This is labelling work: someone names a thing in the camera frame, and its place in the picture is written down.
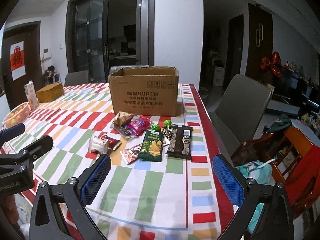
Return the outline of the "red fu character poster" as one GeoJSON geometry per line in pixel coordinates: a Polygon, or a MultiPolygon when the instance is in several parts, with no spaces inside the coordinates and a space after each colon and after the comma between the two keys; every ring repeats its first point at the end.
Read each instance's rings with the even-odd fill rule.
{"type": "Polygon", "coordinates": [[[10,46],[10,69],[13,81],[26,74],[23,41],[12,44],[10,46]]]}

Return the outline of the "red foil balloon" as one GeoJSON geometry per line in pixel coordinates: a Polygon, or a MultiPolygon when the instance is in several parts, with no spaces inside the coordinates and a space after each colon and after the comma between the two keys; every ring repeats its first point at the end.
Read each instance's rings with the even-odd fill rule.
{"type": "Polygon", "coordinates": [[[273,75],[281,78],[282,73],[279,69],[279,66],[281,66],[281,58],[277,51],[273,52],[271,59],[269,59],[268,57],[263,57],[260,64],[260,68],[262,70],[270,68],[273,75]]]}

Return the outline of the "red white candy packet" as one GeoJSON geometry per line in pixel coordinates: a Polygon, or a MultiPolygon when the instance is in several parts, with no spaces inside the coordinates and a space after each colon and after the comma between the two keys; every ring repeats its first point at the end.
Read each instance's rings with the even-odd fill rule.
{"type": "Polygon", "coordinates": [[[138,155],[140,153],[141,147],[142,145],[139,144],[131,148],[120,151],[120,155],[127,165],[134,163],[138,159],[138,155]]]}

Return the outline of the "white juice carton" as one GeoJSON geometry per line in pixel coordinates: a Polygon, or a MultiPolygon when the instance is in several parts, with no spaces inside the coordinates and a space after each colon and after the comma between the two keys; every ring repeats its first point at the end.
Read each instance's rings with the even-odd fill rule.
{"type": "Polygon", "coordinates": [[[26,85],[24,85],[25,94],[27,100],[29,102],[29,107],[31,111],[36,110],[39,107],[39,102],[36,96],[36,91],[34,88],[33,81],[29,81],[26,85]]]}

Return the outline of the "dark red small snack packet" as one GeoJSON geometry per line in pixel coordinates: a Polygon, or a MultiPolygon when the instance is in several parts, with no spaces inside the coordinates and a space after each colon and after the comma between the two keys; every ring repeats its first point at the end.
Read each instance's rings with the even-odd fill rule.
{"type": "Polygon", "coordinates": [[[98,136],[99,139],[108,142],[108,149],[115,151],[120,145],[121,141],[107,135],[107,133],[101,132],[98,136]]]}

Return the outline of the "green lollipop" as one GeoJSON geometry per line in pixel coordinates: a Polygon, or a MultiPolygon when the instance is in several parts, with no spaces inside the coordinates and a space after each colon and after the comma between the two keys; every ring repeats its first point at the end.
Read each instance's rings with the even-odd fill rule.
{"type": "Polygon", "coordinates": [[[159,132],[160,131],[160,126],[159,126],[159,124],[156,124],[156,123],[151,124],[150,128],[154,132],[159,132]]]}
{"type": "Polygon", "coordinates": [[[172,128],[172,122],[170,119],[164,120],[163,121],[163,126],[167,129],[171,129],[172,128]]]}

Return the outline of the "orange wooden child chair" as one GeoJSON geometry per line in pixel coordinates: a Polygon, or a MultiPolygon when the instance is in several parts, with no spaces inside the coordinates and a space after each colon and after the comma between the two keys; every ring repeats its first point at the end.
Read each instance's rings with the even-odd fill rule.
{"type": "Polygon", "coordinates": [[[319,147],[300,129],[291,126],[243,142],[231,160],[235,166],[254,160],[269,161],[272,178],[285,186],[294,218],[319,198],[319,147]]]}

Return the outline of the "grey chair far left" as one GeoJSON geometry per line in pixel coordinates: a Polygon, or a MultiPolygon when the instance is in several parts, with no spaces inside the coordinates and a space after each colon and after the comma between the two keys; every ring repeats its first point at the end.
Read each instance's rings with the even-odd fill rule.
{"type": "Polygon", "coordinates": [[[69,73],[65,77],[65,86],[76,86],[76,85],[83,85],[87,83],[89,83],[88,70],[69,73]]]}

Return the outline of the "colourful checked tablecloth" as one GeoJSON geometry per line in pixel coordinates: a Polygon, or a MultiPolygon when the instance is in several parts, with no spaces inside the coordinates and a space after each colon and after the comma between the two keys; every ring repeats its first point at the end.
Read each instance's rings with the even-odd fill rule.
{"type": "Polygon", "coordinates": [[[120,140],[110,154],[111,170],[87,211],[108,239],[216,239],[233,217],[231,202],[213,175],[220,152],[207,111],[195,86],[178,86],[175,125],[190,126],[191,160],[163,155],[157,162],[127,164],[121,151],[137,148],[142,137],[126,140],[113,128],[115,114],[108,84],[67,86],[25,120],[25,132],[6,142],[2,153],[16,153],[44,135],[53,148],[35,161],[36,184],[78,177],[98,155],[88,150],[92,136],[120,140]]]}

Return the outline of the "grey chair right side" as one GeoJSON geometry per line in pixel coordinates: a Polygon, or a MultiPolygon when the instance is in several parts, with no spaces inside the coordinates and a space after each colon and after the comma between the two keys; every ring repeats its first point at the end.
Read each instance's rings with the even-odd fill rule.
{"type": "Polygon", "coordinates": [[[236,74],[210,119],[231,156],[241,143],[252,140],[267,109],[272,91],[265,85],[236,74]]]}

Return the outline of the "woven yellow basket box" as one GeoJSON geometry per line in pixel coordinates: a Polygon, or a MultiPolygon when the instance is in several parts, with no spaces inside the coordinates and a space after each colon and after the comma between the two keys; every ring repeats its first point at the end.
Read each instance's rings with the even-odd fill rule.
{"type": "Polygon", "coordinates": [[[64,94],[65,93],[61,82],[44,86],[36,92],[39,103],[53,102],[64,94]]]}

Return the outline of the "green cracker packet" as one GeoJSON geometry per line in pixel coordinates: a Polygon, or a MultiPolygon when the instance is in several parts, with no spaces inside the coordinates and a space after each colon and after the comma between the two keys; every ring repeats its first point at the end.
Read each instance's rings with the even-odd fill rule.
{"type": "Polygon", "coordinates": [[[161,162],[163,137],[162,133],[146,131],[138,158],[144,161],[161,162]]]}

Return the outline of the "brown cardboard box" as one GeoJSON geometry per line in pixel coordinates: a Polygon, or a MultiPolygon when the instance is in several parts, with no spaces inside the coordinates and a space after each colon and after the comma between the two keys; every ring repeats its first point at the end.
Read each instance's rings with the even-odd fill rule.
{"type": "Polygon", "coordinates": [[[177,115],[179,72],[175,67],[122,68],[108,77],[114,113],[177,115]]]}

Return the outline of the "magenta snack packet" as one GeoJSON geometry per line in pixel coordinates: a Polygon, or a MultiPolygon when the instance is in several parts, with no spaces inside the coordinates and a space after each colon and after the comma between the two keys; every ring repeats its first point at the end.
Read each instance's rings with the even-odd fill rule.
{"type": "Polygon", "coordinates": [[[134,136],[140,136],[151,125],[151,121],[146,116],[139,116],[125,124],[126,129],[134,136]]]}

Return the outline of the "dark brown snack bar pack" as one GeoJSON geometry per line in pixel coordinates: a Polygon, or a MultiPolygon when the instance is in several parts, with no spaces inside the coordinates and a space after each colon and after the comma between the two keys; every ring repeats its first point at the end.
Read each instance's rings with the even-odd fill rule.
{"type": "Polygon", "coordinates": [[[166,155],[173,158],[191,160],[191,136],[193,128],[190,126],[172,126],[172,136],[166,155]]]}

